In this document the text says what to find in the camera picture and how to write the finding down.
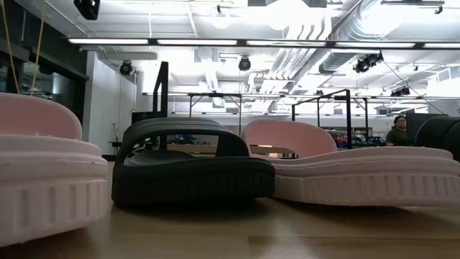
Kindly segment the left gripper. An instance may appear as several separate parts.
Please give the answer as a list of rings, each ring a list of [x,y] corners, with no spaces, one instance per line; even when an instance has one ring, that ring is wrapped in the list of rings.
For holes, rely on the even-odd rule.
[[[73,0],[73,4],[85,19],[98,19],[100,0]]]

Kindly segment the pink foam slide sandal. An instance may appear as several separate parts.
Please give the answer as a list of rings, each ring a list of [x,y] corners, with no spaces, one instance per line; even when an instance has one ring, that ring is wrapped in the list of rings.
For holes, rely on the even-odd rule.
[[[54,101],[0,93],[0,247],[87,227],[108,211],[109,164]]]
[[[339,150],[324,129],[278,119],[250,122],[241,138],[296,155],[266,158],[275,168],[275,198],[334,206],[460,206],[460,163],[446,150]]]

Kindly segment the black foam slide sandal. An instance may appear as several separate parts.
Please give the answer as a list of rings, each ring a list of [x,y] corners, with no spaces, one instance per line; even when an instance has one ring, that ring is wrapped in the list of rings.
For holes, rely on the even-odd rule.
[[[449,151],[460,162],[460,117],[438,116],[427,120],[415,136],[415,146]]]
[[[147,149],[168,135],[218,138],[213,157]],[[117,206],[255,199],[275,192],[275,168],[252,157],[240,136],[206,118],[152,118],[125,132],[114,161],[111,199]]]

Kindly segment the black metal wooden shelf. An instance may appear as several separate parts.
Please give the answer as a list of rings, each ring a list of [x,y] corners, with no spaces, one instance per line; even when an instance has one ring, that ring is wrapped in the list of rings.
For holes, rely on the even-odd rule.
[[[143,93],[143,95],[152,95],[153,96],[153,112],[158,115],[166,115],[166,101],[169,96],[189,96],[191,99],[194,96],[207,96],[210,98],[224,98],[224,97],[235,97],[239,98],[239,103],[237,106],[242,106],[243,98],[262,98],[262,99],[279,99],[279,98],[308,98],[305,95],[283,95],[283,94],[239,94],[239,93],[219,93],[219,92],[207,92],[207,93],[176,93],[168,92],[168,75],[169,75],[169,65],[168,62],[162,61],[160,64],[159,74],[155,83],[155,87],[151,93]],[[291,120],[295,121],[295,107],[307,102],[316,101],[319,103],[321,99],[333,99],[335,101],[345,101],[347,108],[346,115],[346,136],[347,136],[347,149],[350,150],[353,148],[351,141],[351,95],[349,90],[340,90],[326,95],[315,95],[310,96],[309,99],[304,101],[299,101],[291,105]]]

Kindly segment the long ceiling light bar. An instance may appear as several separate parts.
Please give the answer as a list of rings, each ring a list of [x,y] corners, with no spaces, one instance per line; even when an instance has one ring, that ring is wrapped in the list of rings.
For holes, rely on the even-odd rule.
[[[460,50],[460,42],[348,41],[348,40],[255,40],[206,38],[103,38],[69,37],[75,45],[163,47],[281,47],[345,50]]]

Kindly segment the black computer monitor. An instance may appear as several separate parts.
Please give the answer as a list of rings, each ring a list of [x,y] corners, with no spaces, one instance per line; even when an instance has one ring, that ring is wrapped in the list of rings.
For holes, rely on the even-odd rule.
[[[440,116],[441,114],[407,113],[405,118],[407,122],[408,139],[414,142],[421,126],[429,119]]]
[[[145,119],[154,118],[157,118],[157,115],[154,112],[132,112],[132,124]]]

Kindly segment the black ceiling spotlight cluster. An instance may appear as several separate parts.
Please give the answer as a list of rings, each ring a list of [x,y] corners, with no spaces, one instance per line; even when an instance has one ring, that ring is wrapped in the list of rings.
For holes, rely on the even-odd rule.
[[[356,73],[366,73],[370,68],[373,68],[379,62],[384,60],[381,51],[378,53],[370,53],[365,55],[363,58],[359,58],[357,63],[353,66],[353,70]]]

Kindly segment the person at distant desk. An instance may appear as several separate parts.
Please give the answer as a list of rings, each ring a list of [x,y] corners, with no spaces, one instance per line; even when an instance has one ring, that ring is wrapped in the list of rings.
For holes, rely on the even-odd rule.
[[[386,135],[386,142],[394,146],[412,146],[413,139],[408,137],[406,117],[399,115],[395,117],[392,129]]]

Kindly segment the black background metal frame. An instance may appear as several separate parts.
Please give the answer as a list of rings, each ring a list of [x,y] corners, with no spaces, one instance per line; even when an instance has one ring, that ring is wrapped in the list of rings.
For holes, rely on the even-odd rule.
[[[216,98],[216,97],[219,97],[219,98],[228,97],[228,98],[230,98],[236,104],[236,106],[239,109],[239,113],[238,113],[238,115],[239,115],[239,134],[241,134],[241,132],[242,132],[242,100],[243,100],[242,94],[228,94],[228,93],[208,92],[208,93],[188,93],[187,95],[190,98],[190,100],[189,100],[189,111],[188,111],[189,117],[192,117],[192,108],[195,105],[195,104],[193,104],[193,97],[194,96],[199,96],[200,100],[204,96],[207,96],[209,98]],[[234,98],[238,98],[239,103],[236,103]]]

